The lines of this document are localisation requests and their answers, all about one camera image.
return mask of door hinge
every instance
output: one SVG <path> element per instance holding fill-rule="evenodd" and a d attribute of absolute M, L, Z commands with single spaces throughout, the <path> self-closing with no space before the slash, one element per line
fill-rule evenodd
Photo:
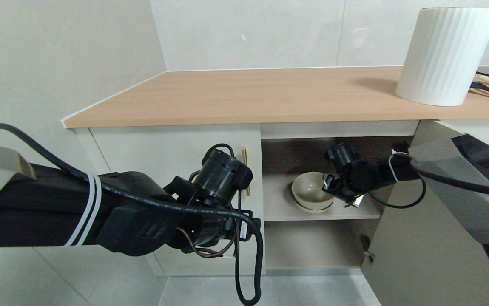
<path fill-rule="evenodd" d="M 360 236 L 361 247 L 364 250 L 365 256 L 369 259 L 369 263 L 372 264 L 375 262 L 375 254 L 369 252 L 369 247 L 371 246 L 371 239 L 365 235 Z"/>

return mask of ribbed white container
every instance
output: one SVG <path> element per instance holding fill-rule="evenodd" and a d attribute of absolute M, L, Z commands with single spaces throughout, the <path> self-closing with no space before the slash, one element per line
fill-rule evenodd
<path fill-rule="evenodd" d="M 396 95 L 429 105 L 461 105 L 488 40 L 489 8 L 420 10 Z"/>

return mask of cabinet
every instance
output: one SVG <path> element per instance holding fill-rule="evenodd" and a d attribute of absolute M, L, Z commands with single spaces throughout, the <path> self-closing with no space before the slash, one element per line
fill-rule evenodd
<path fill-rule="evenodd" d="M 420 122 L 416 131 L 416 122 L 328 125 L 115 127 L 92 128 L 91 133 L 111 171 L 138 170 L 161 185 L 199 169 L 215 143 L 228 143 L 239 159 L 246 147 L 254 179 L 243 207 L 264 221 L 263 269 L 268 275 L 363 273 L 383 305 L 489 304 L 486 254 L 431 191 L 406 210 L 384 209 L 366 197 L 357 209 L 334 203 L 327 213 L 310 215 L 295 207 L 289 189 L 298 174 L 329 171 L 322 155 L 337 142 L 350 142 L 362 157 L 386 156 L 392 143 L 421 145 L 454 137 L 466 127 L 434 121 Z M 418 182 L 404 182 L 375 193 L 403 205 L 419 189 Z M 366 249 L 375 254 L 373 263 Z M 255 242 L 242 244 L 243 275 L 252 274 L 255 255 Z M 155 258 L 162 275 L 233 274 L 231 259 L 205 260 L 167 246 Z"/>
<path fill-rule="evenodd" d="M 254 178 L 250 196 L 243 192 L 243 209 L 264 219 L 262 193 L 262 147 L 260 125 L 200 125 L 156 127 L 92 128 L 91 133 L 112 172 L 140 171 L 159 185 L 165 186 L 174 176 L 188 178 L 201 168 L 201 160 L 209 147 L 227 143 L 242 160 L 246 147 L 248 166 Z M 164 275 L 233 275 L 235 261 L 225 258 L 203 259 L 163 246 L 154 252 Z M 251 275 L 256 258 L 256 242 L 252 238 L 241 244 L 241 273 Z"/>

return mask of white cable tie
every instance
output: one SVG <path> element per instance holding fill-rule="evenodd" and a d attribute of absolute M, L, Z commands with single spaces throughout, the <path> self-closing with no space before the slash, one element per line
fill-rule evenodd
<path fill-rule="evenodd" d="M 85 205 L 84 213 L 82 214 L 82 217 L 78 221 L 78 224 L 76 224 L 75 231 L 71 235 L 71 238 L 69 238 L 69 241 L 63 246 L 64 248 L 73 244 L 74 240 L 76 239 L 76 236 L 78 236 L 80 230 L 84 226 L 84 222 L 88 218 L 89 212 L 91 211 L 91 204 L 93 204 L 93 197 L 95 196 L 95 182 L 93 181 L 93 176 L 91 174 L 88 174 L 88 180 L 89 180 L 88 203 Z"/>
<path fill-rule="evenodd" d="M 84 243 L 84 240 L 87 238 L 89 234 L 89 230 L 93 225 L 93 221 L 95 221 L 95 217 L 97 217 L 97 212 L 99 211 L 99 207 L 101 207 L 101 180 L 98 176 L 94 176 L 95 180 L 95 206 L 93 207 L 93 211 L 91 212 L 91 216 L 89 217 L 88 224 L 85 226 L 84 231 L 82 232 L 82 236 L 80 240 L 76 244 L 76 246 L 81 246 Z"/>
<path fill-rule="evenodd" d="M 390 155 L 390 158 L 388 159 L 388 166 L 390 167 L 390 171 L 392 171 L 392 175 L 394 176 L 394 180 L 396 180 L 396 182 L 400 183 L 401 181 L 398 180 L 398 177 L 396 176 L 396 172 L 394 171 L 394 167 L 392 167 L 392 157 L 394 157 L 394 155 L 396 155 L 396 154 L 407 154 L 407 153 L 397 152 L 394 149 L 392 149 L 392 155 Z"/>

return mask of gray floor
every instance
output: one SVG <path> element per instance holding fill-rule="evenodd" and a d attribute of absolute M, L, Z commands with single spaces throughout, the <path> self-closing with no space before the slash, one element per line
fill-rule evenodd
<path fill-rule="evenodd" d="M 252 278 L 242 277 L 245 298 Z M 170 277 L 159 306 L 240 306 L 233 277 Z M 363 275 L 262 277 L 258 306 L 380 306 Z"/>

